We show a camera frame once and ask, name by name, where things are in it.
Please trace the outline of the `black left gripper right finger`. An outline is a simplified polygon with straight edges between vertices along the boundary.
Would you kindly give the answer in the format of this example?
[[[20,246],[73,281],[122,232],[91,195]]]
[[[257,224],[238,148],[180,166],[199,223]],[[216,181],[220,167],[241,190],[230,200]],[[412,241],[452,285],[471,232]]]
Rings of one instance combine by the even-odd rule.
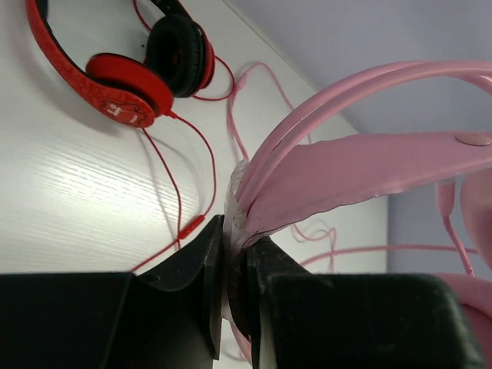
[[[270,238],[235,258],[230,306],[255,368],[482,368],[485,282],[313,274]]]

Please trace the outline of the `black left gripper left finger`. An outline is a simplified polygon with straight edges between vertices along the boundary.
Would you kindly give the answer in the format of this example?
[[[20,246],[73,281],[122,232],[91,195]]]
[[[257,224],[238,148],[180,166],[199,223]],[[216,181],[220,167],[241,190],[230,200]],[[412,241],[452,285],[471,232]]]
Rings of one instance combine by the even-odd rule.
[[[143,274],[1,276],[3,368],[210,368],[221,341],[222,216]]]

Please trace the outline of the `pink cat-ear headphones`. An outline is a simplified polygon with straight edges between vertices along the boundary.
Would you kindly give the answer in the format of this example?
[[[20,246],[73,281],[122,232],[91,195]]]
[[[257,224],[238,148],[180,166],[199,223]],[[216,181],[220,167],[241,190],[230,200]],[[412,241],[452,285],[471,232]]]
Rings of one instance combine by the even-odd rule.
[[[467,231],[485,262],[491,260],[491,135],[481,131],[351,135],[303,145],[302,140],[341,110],[409,81],[456,78],[490,92],[488,61],[401,61],[379,65],[328,86],[294,109],[269,134],[253,158],[230,180],[224,234],[229,253],[225,317],[245,355],[250,347],[234,322],[230,276],[235,258],[263,236],[313,214],[435,184],[437,209],[464,275],[474,277],[450,215],[454,179],[465,177],[460,201]],[[491,334],[491,285],[485,282],[485,337]]]

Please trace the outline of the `red over-ear headphones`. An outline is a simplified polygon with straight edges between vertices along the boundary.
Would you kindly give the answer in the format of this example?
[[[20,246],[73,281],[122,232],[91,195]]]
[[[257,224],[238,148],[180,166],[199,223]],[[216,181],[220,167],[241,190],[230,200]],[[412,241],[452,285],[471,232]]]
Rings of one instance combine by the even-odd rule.
[[[93,108],[133,128],[147,128],[162,115],[174,118],[176,98],[208,87],[214,49],[204,29],[179,1],[156,1],[163,13],[151,28],[144,61],[115,53],[93,55],[79,68],[65,53],[48,24],[48,2],[27,1],[32,34],[53,68]]]

